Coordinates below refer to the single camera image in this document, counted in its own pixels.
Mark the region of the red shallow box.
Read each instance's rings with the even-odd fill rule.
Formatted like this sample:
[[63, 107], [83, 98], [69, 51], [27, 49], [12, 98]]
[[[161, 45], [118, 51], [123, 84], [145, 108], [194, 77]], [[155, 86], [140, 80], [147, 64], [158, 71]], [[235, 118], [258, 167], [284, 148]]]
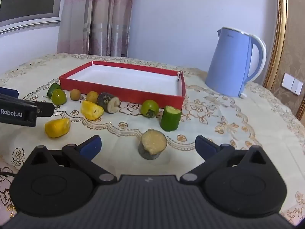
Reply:
[[173, 106], [181, 109], [186, 97], [184, 74], [129, 63], [90, 61], [59, 77], [64, 90], [110, 93], [121, 101], [142, 104], [154, 100], [159, 107]]

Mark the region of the cream embroidered tablecloth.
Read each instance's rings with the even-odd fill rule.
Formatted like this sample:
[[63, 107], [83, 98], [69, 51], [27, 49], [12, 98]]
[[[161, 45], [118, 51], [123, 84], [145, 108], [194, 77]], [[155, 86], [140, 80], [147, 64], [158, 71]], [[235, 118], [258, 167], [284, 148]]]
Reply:
[[287, 185], [287, 197], [280, 210], [292, 224], [304, 218], [304, 126], [291, 110], [267, 89], [249, 83], [245, 98], [230, 98], [210, 90], [205, 72], [175, 67], [186, 83], [178, 129], [166, 132], [168, 145], [155, 160], [143, 159], [137, 146], [143, 133], [160, 130], [159, 118], [146, 118], [135, 103], [121, 102], [115, 114], [103, 114], [95, 121], [81, 113], [79, 101], [68, 100], [55, 108], [54, 118], [68, 118], [68, 134], [48, 138], [47, 118], [38, 118], [33, 128], [1, 125], [1, 169], [17, 171], [35, 146], [60, 149], [68, 143], [80, 144], [91, 136], [101, 137], [103, 147], [94, 158], [116, 176], [175, 174], [181, 176], [203, 162], [195, 151], [195, 138], [202, 135], [216, 144], [227, 143], [237, 149], [263, 147]]

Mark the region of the white wall switch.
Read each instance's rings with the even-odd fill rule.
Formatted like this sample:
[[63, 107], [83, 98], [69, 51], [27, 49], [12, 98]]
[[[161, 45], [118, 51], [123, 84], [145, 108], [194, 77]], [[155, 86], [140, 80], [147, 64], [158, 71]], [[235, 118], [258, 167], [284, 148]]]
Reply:
[[290, 74], [285, 73], [281, 86], [299, 96], [301, 94], [303, 83]]

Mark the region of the round yellow-brown fruit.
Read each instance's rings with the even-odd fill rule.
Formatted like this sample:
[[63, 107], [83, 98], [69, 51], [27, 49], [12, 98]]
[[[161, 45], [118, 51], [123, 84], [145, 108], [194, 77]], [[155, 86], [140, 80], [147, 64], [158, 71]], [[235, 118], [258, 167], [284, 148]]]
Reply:
[[97, 103], [98, 100], [98, 96], [99, 94], [97, 92], [94, 91], [90, 91], [87, 95], [86, 95], [86, 100], [92, 103]]

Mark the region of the green tomato with calyx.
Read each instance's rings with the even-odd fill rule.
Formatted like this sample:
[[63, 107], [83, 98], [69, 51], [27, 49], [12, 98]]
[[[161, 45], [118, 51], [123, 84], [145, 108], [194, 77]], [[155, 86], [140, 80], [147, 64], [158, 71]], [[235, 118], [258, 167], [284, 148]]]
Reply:
[[144, 117], [153, 118], [159, 113], [159, 105], [154, 100], [146, 100], [141, 106], [141, 114]]

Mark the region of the green cucumber piece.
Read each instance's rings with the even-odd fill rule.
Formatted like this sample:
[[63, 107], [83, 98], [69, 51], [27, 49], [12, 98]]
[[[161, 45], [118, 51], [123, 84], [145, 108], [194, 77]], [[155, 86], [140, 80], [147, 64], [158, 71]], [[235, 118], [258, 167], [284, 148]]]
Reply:
[[163, 110], [160, 126], [164, 131], [177, 130], [181, 118], [181, 110], [166, 106]]

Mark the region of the brown longan with stem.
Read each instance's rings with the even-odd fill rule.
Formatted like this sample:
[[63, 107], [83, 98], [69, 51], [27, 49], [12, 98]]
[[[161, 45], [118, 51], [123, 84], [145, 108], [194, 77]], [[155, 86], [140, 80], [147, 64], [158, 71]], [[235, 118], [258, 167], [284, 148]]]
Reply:
[[78, 101], [80, 100], [81, 97], [81, 92], [78, 89], [73, 89], [70, 91], [70, 98], [73, 101]]

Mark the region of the window with white frame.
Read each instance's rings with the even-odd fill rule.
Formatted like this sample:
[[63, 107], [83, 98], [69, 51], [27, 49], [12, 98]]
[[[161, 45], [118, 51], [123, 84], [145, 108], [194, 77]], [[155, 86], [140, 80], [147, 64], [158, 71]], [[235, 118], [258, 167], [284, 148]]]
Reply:
[[60, 22], [63, 0], [1, 0], [1, 33]]

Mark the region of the dark eggplant piece with core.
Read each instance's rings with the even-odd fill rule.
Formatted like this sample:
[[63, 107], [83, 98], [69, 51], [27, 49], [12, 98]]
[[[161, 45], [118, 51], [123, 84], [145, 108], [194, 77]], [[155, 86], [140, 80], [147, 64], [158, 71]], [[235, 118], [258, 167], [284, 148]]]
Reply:
[[109, 114], [114, 114], [119, 110], [120, 100], [110, 93], [101, 93], [98, 96], [97, 104]]

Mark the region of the pink patterned curtain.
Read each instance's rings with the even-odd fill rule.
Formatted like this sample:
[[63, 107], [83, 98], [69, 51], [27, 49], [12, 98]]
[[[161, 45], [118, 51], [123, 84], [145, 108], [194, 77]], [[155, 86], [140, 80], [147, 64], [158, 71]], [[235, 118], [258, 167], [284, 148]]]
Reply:
[[133, 0], [65, 0], [59, 53], [126, 57]]

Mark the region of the gold mirror frame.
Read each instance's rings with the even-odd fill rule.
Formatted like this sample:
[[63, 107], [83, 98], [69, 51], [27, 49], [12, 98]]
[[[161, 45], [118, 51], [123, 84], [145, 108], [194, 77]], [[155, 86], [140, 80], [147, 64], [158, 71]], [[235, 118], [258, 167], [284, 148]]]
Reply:
[[279, 70], [284, 48], [285, 33], [288, 19], [288, 0], [277, 0], [277, 20], [275, 27], [274, 45], [264, 80], [264, 88], [271, 90]]

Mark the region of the yellow corn piece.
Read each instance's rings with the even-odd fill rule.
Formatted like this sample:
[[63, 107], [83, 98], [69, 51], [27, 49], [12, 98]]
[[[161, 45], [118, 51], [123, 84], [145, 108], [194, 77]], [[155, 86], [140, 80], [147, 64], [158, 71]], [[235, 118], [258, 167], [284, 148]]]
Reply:
[[81, 113], [88, 119], [88, 120], [96, 120], [98, 117], [103, 115], [104, 109], [103, 107], [84, 100], [81, 105]]
[[51, 120], [45, 124], [44, 130], [48, 137], [59, 138], [70, 131], [70, 120], [68, 118]]

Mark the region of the blue electric kettle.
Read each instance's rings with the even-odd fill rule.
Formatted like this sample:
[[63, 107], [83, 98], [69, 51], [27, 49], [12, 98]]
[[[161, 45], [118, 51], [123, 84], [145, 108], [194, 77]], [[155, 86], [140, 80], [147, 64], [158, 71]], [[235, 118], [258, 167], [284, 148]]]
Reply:
[[[217, 31], [218, 43], [205, 84], [225, 96], [242, 96], [245, 85], [263, 71], [267, 59], [266, 44], [258, 36], [230, 27]], [[253, 47], [259, 52], [258, 66], [249, 74]]]

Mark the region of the dark green pepper piece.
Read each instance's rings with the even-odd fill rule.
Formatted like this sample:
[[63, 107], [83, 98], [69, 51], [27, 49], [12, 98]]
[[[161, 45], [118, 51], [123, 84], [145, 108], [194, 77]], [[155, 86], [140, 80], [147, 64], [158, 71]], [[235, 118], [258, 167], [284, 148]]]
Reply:
[[57, 90], [57, 89], [61, 90], [62, 88], [61, 88], [61, 86], [60, 86], [59, 84], [53, 83], [53, 84], [49, 87], [49, 89], [48, 89], [48, 91], [47, 91], [47, 97], [48, 97], [49, 99], [51, 99], [51, 98], [52, 98], [53, 92], [54, 92], [55, 90]]

